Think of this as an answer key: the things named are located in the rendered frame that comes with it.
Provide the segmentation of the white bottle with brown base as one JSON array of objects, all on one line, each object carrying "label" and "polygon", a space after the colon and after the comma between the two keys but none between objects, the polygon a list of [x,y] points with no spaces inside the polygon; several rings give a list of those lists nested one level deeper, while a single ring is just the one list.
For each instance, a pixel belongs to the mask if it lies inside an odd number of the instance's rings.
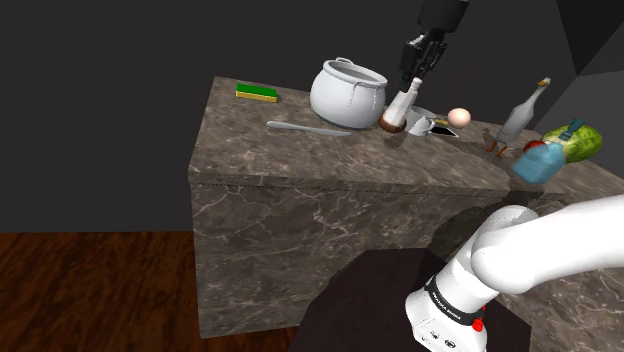
[{"label": "white bottle with brown base", "polygon": [[415,77],[406,92],[399,91],[379,119],[380,127],[389,133],[399,133],[406,128],[406,116],[414,104],[422,80]]}]

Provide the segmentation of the white cup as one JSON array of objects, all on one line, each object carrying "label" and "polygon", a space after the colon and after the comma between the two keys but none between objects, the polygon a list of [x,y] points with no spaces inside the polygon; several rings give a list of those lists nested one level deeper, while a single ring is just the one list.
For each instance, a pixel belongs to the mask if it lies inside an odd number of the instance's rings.
[{"label": "white cup", "polygon": [[406,116],[407,126],[405,130],[413,136],[426,136],[435,126],[435,120],[436,115],[431,111],[418,106],[412,106]]}]

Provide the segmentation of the pale egg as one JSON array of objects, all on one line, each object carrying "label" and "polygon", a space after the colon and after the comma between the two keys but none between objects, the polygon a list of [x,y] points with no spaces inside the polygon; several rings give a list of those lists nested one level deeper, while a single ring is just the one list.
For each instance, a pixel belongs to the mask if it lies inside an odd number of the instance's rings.
[{"label": "pale egg", "polygon": [[471,122],[471,114],[464,108],[454,108],[447,114],[448,124],[456,129],[463,129]]}]

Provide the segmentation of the grey goose figure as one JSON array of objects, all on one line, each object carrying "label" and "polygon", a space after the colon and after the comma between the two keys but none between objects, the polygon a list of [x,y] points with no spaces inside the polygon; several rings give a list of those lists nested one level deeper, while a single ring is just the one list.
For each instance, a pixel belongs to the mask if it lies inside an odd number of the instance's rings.
[{"label": "grey goose figure", "polygon": [[531,96],[525,102],[513,108],[509,118],[495,135],[492,144],[484,148],[486,152],[492,152],[498,144],[503,144],[503,147],[496,153],[497,157],[502,157],[502,153],[519,137],[533,118],[535,103],[550,83],[551,79],[549,77],[539,81],[537,88]]}]

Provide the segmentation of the grey table knife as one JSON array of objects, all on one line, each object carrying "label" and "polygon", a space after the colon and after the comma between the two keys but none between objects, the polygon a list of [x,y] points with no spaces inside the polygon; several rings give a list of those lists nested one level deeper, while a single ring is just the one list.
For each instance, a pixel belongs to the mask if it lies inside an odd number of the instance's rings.
[{"label": "grey table knife", "polygon": [[347,131],[314,128],[314,127],[301,126],[301,125],[285,123],[285,122],[280,122],[280,121],[268,121],[266,123],[266,126],[271,127],[271,128],[276,128],[276,129],[300,130],[300,131],[306,131],[306,132],[311,132],[311,133],[316,133],[316,134],[321,134],[321,135],[328,135],[328,136],[350,136],[351,135],[351,133]]}]

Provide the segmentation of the blue spray bottle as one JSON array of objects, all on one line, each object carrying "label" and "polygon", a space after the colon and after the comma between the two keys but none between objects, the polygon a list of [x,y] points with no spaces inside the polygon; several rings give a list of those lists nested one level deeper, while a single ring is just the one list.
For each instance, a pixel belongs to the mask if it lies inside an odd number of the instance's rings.
[{"label": "blue spray bottle", "polygon": [[565,165],[564,145],[584,124],[584,120],[574,118],[553,141],[528,149],[512,171],[527,183],[545,184]]}]

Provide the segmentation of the green and yellow sponge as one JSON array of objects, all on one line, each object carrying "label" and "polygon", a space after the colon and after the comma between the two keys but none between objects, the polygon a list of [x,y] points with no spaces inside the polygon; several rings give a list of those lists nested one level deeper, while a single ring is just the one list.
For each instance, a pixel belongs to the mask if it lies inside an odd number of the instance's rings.
[{"label": "green and yellow sponge", "polygon": [[275,89],[256,85],[237,83],[235,93],[239,98],[273,103],[276,103],[278,100],[278,93]]}]

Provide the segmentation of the green melon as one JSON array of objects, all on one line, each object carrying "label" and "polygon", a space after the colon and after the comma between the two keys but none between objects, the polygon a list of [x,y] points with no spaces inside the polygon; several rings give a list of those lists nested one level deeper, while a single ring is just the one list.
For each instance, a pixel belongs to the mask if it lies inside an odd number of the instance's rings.
[{"label": "green melon", "polygon": [[576,163],[589,159],[601,149],[602,143],[602,135],[596,129],[583,125],[562,143],[565,160]]}]

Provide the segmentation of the dark robot stand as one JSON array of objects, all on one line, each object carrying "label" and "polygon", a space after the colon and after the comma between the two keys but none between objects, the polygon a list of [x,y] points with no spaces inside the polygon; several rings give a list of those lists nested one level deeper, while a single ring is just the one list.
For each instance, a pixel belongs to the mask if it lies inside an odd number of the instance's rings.
[{"label": "dark robot stand", "polygon": [[531,328],[466,256],[367,250],[309,305],[288,352],[529,352]]}]

